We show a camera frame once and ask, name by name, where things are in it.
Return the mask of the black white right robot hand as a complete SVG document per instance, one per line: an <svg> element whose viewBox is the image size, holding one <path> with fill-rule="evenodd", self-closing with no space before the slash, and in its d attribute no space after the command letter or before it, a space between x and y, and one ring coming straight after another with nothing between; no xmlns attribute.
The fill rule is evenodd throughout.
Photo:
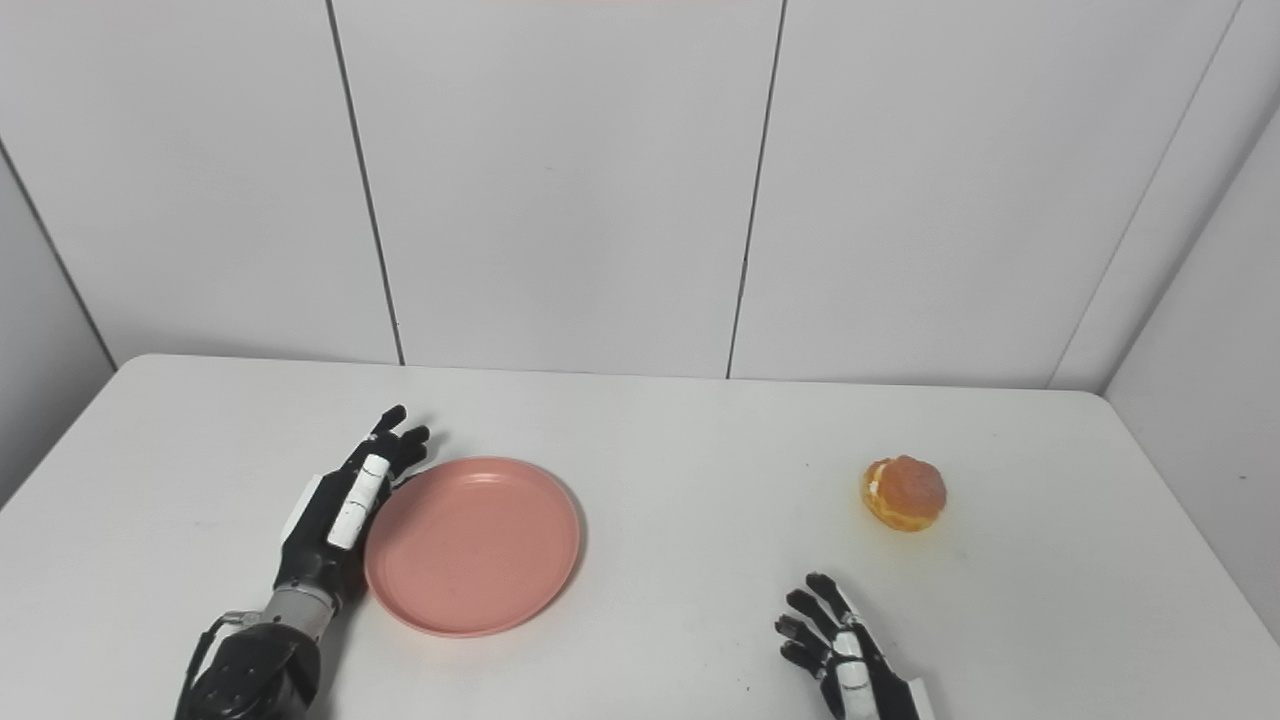
<svg viewBox="0 0 1280 720"><path fill-rule="evenodd" d="M791 614L774 621L780 653L817 683L836 719L936 719L922 679L891 666L855 605L836 580L810 571L785 596Z"/></svg>

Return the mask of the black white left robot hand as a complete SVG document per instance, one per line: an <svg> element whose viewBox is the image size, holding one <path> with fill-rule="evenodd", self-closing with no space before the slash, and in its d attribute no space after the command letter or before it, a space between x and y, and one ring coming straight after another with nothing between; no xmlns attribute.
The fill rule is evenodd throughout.
<svg viewBox="0 0 1280 720"><path fill-rule="evenodd" d="M274 591L316 591L335 610L361 587L364 547L380 507L428 456L430 429L399 430L389 407L339 468L320 477L282 542Z"/></svg>

